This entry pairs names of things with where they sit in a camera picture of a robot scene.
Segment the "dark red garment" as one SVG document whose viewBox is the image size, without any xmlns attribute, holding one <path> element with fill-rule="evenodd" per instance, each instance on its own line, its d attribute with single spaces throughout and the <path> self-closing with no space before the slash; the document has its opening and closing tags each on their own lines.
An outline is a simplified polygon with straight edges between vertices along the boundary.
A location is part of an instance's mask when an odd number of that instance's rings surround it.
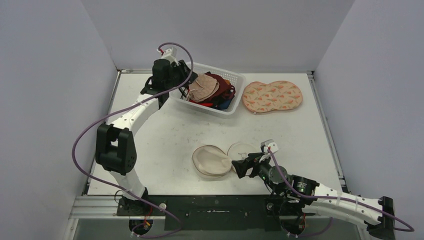
<svg viewBox="0 0 424 240">
<path fill-rule="evenodd" d="M 218 99 L 228 99 L 235 95 L 234 86 L 226 79 L 222 78 L 220 75 L 213 74 L 210 72 L 205 73 L 207 76 L 214 78 L 218 83 L 218 90 L 213 93 L 210 97 L 205 99 L 203 103 L 216 102 Z"/>
</svg>

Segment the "beige lace bra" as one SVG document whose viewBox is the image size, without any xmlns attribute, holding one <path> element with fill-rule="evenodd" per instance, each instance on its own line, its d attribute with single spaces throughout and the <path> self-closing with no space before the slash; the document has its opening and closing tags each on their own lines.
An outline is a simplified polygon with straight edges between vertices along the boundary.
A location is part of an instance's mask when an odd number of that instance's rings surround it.
<svg viewBox="0 0 424 240">
<path fill-rule="evenodd" d="M 202 102 L 211 97 L 218 89 L 219 82 L 207 74 L 200 74 L 188 85 L 188 99 L 195 103 Z"/>
</svg>

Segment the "white round mesh laundry bag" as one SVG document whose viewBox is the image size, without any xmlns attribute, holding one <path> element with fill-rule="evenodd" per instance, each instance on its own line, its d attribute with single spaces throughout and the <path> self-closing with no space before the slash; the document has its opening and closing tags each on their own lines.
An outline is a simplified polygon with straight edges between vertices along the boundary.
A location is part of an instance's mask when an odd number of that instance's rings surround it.
<svg viewBox="0 0 424 240">
<path fill-rule="evenodd" d="M 233 143 L 227 151 L 215 145 L 203 145 L 192 154 L 191 160 L 198 175 L 204 179 L 218 179 L 228 173 L 236 173 L 232 161 L 244 160 L 248 154 L 258 151 L 252 144 Z"/>
</svg>

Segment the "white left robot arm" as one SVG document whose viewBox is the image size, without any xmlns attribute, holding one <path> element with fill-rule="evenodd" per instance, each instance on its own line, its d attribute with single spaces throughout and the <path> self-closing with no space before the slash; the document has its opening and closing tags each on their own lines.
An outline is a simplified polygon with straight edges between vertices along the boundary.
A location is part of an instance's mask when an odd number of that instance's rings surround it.
<svg viewBox="0 0 424 240">
<path fill-rule="evenodd" d="M 152 75 L 131 109 L 97 128 L 95 161 L 123 188 L 123 202 L 136 215 L 144 215 L 149 210 L 149 201 L 148 190 L 134 169 L 137 161 L 134 136 L 147 119 L 161 109 L 172 89 L 187 87 L 196 77 L 184 60 L 155 60 Z"/>
</svg>

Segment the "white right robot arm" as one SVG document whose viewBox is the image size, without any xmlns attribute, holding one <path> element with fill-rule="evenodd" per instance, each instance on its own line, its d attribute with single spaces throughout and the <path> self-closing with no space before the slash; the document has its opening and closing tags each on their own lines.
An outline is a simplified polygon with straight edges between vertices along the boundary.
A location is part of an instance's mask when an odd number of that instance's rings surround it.
<svg viewBox="0 0 424 240">
<path fill-rule="evenodd" d="M 271 159 L 270 154 L 257 152 L 231 162 L 240 179 L 259 177 L 270 190 L 265 201 L 268 214 L 274 217 L 324 215 L 364 228 L 377 239 L 396 238 L 392 198 L 365 198 L 337 191 L 315 180 L 290 175 L 284 167 L 272 166 Z"/>
</svg>

